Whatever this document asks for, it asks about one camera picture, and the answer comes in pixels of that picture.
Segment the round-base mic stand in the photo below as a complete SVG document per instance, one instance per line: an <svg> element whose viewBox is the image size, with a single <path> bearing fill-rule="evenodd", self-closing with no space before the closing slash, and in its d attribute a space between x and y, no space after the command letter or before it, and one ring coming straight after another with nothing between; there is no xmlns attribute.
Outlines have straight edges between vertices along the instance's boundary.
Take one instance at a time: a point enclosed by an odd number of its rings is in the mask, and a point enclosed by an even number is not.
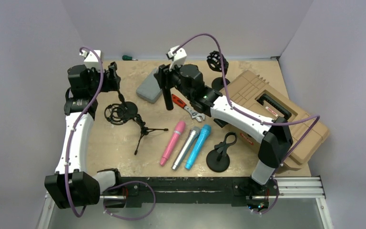
<svg viewBox="0 0 366 229"><path fill-rule="evenodd" d="M228 143L227 138L229 136L234 136L234 141ZM224 140L216 144L214 149L208 153L206 163L213 172L222 173L228 169L230 165L230 158L227 154L227 149L236 144L236 142L237 134L235 132L228 132L225 135Z"/></svg>
<svg viewBox="0 0 366 229"><path fill-rule="evenodd" d="M138 107L135 103L130 101L125 101L123 94L117 91L120 104L116 107L117 117L122 120L133 119L138 114Z"/></svg>

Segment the black tripod shock-mount stand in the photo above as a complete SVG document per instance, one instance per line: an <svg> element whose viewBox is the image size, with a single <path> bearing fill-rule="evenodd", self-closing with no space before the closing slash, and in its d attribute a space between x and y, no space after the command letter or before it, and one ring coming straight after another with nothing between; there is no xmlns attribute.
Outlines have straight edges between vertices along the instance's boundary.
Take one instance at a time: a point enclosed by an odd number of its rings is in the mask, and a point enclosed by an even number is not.
<svg viewBox="0 0 366 229"><path fill-rule="evenodd" d="M140 138L134 154L137 155L138 148L142 138L154 131L169 131L168 128L148 128L146 122L142 120L138 114L138 107L133 102L125 102L121 104L110 104L104 110L105 119L112 125L123 125L133 120L140 127Z"/></svg>

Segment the shock-mount mic stand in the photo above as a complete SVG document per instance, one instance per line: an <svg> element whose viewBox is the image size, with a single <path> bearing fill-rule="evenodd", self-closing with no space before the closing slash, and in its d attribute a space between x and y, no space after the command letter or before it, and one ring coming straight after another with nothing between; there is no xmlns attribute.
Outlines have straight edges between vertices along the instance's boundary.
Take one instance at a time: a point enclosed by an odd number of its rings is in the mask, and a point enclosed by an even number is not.
<svg viewBox="0 0 366 229"><path fill-rule="evenodd" d="M221 57L218 51L212 51L207 56L207 64L212 71L222 72ZM212 88L220 91L224 88L223 78L217 77L212 81Z"/></svg>

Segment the blue microphone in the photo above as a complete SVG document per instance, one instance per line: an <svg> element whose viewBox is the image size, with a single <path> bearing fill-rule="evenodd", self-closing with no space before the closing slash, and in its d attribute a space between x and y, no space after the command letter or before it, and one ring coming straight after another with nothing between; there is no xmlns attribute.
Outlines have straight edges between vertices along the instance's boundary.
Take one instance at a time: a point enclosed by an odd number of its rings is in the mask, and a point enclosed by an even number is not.
<svg viewBox="0 0 366 229"><path fill-rule="evenodd" d="M190 170L194 163L196 162L197 157L199 156L199 153L204 146L204 143L206 142L208 136L211 133L211 126L210 125L204 125L200 131L200 134L197 138L197 141L189 155L189 158L185 164L185 169Z"/></svg>

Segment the pink microphone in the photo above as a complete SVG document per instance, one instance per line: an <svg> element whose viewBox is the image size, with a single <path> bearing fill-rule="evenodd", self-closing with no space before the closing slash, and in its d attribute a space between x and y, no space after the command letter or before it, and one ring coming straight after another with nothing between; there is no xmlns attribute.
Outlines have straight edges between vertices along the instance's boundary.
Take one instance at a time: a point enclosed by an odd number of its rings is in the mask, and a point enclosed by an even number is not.
<svg viewBox="0 0 366 229"><path fill-rule="evenodd" d="M162 154L160 159L160 165L164 166L167 160L170 158L171 153L173 152L175 145L177 144L179 137L181 136L182 132L185 130L186 123L185 121L179 121L174 128L172 136Z"/></svg>

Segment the black handheld microphone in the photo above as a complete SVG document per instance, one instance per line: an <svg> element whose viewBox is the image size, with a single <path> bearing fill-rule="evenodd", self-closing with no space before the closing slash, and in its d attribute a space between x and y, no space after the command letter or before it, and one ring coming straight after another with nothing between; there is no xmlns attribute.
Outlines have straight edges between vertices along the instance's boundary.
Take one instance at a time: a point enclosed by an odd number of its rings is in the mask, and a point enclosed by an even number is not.
<svg viewBox="0 0 366 229"><path fill-rule="evenodd" d="M165 102L165 107L168 111L173 110L173 100L172 100L172 94L170 88L167 86L164 86L162 88L163 98Z"/></svg>

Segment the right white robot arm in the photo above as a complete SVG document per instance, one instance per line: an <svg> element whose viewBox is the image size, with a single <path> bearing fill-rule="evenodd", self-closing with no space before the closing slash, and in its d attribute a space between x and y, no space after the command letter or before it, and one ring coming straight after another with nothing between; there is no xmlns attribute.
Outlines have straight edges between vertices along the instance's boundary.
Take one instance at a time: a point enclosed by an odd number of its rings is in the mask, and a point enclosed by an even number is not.
<svg viewBox="0 0 366 229"><path fill-rule="evenodd" d="M220 126L230 124L260 143L259 160L248 187L254 194L266 190L268 180L293 144L286 120L282 117L272 120L231 103L226 95L205 85L203 74L193 64L172 69L163 64L158 67L154 77L162 89L167 110L173 109L171 88L175 88L195 111L214 118Z"/></svg>

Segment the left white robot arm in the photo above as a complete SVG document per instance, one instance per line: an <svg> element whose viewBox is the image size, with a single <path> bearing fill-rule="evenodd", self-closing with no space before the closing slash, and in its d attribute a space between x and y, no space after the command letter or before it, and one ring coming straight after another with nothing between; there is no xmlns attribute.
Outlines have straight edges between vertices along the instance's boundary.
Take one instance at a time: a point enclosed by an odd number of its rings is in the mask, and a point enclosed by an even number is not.
<svg viewBox="0 0 366 229"><path fill-rule="evenodd" d="M103 74L84 64L67 70L70 87L64 105L64 145L54 174L44 180L46 190L60 209L95 205L104 191L118 195L123 189L116 168L100 170L94 176L86 172L88 140L98 106L94 96L99 86L101 92L116 90L121 80L116 71L115 62Z"/></svg>

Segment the silver microphone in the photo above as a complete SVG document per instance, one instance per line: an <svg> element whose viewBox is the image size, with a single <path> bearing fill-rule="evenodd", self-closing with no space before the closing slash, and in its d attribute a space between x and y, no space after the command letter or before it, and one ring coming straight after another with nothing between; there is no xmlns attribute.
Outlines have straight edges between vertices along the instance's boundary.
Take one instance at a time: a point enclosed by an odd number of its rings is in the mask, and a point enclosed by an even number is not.
<svg viewBox="0 0 366 229"><path fill-rule="evenodd" d="M200 133L200 128L195 126L193 127L190 131L189 134L182 146L182 148L180 149L177 157L175 158L173 165L171 167L172 170L177 170L177 168L181 165L183 159L185 158L188 150L191 148L193 142L195 141L196 138L198 138Z"/></svg>

